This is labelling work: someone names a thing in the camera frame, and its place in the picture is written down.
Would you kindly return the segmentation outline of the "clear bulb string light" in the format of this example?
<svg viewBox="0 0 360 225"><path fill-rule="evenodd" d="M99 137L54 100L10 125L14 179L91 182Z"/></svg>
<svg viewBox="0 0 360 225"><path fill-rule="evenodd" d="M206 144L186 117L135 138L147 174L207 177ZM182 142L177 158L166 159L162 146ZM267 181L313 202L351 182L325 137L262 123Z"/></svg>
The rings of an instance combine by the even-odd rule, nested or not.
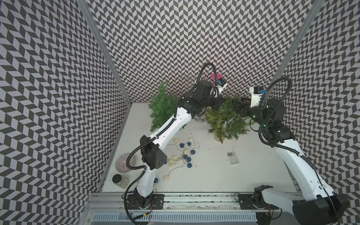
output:
<svg viewBox="0 0 360 225"><path fill-rule="evenodd" d="M227 119L224 119L219 123L216 134L219 142L223 144L226 140L235 139L237 141L239 136L242 135L242 130L243 119L237 115L229 115Z"/></svg>

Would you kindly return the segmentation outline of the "blue and white ball garland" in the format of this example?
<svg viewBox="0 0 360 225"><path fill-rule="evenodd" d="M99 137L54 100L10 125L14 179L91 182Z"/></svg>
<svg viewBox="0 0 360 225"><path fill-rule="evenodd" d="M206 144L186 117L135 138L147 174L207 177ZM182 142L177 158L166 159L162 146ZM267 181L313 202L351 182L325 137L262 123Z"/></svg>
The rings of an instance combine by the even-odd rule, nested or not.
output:
<svg viewBox="0 0 360 225"><path fill-rule="evenodd" d="M197 149L200 148L200 143L191 136L187 142L181 142L178 138L175 138L173 143L167 145L167 147L169 146L175 147L177 152L167 157L154 179L154 186L157 186L160 181L168 181L172 172L182 168L191 168L193 157Z"/></svg>

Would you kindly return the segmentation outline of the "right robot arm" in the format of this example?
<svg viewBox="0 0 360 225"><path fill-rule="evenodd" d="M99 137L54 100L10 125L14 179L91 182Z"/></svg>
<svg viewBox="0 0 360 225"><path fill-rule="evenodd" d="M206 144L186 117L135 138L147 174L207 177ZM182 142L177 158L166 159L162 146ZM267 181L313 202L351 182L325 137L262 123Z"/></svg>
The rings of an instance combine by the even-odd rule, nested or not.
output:
<svg viewBox="0 0 360 225"><path fill-rule="evenodd" d="M348 195L337 194L323 180L293 132L283 124L284 100L291 88L292 80L281 77L267 90L253 87L251 98L232 100L237 115L249 117L259 125L260 141L280 155L301 189L301 193L294 194L278 191L271 185L261 185L254 189L253 204L259 209L276 206L294 215L301 225L339 224L350 205Z"/></svg>

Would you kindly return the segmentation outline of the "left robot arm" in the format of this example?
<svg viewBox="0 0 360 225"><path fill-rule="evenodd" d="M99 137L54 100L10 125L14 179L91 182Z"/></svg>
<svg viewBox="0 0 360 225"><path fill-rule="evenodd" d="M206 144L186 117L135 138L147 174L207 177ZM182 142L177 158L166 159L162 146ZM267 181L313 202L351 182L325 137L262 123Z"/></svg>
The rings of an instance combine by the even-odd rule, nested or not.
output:
<svg viewBox="0 0 360 225"><path fill-rule="evenodd" d="M220 97L226 87L226 82L218 80L214 64L205 63L199 74L210 67L214 75L214 82L198 78L195 85L182 96L174 108L173 115L152 135L143 136L140 146L135 148L126 160L126 166L130 170L141 169L142 173L129 186L136 185L132 196L141 209L146 209L152 202L153 183L157 170L167 160L163 152L174 135L195 116L200 115L203 109L212 107L219 109L223 103Z"/></svg>

